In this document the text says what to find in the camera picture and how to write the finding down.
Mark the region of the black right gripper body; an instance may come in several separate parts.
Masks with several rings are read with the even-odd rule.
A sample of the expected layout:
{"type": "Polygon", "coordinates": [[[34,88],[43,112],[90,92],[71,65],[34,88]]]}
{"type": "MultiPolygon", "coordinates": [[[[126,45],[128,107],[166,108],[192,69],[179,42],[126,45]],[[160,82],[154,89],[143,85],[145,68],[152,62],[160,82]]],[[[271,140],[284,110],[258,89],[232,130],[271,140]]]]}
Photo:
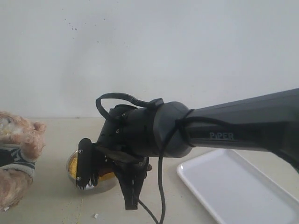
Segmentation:
{"type": "Polygon", "coordinates": [[[117,105],[110,109],[114,122],[106,120],[97,142],[104,148],[133,157],[157,157],[153,123],[156,111],[136,108],[130,105],[117,105]]]}

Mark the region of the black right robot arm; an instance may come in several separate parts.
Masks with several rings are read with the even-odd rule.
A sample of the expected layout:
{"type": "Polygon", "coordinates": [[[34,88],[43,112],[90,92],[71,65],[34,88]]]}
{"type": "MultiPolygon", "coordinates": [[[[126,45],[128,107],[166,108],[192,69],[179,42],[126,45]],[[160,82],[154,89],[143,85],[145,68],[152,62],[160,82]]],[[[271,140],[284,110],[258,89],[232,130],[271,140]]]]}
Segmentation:
{"type": "Polygon", "coordinates": [[[299,167],[299,91],[189,109],[125,93],[96,99],[105,123],[96,143],[113,162],[127,210],[138,208],[151,157],[181,158],[194,147],[268,151],[299,167]]]}

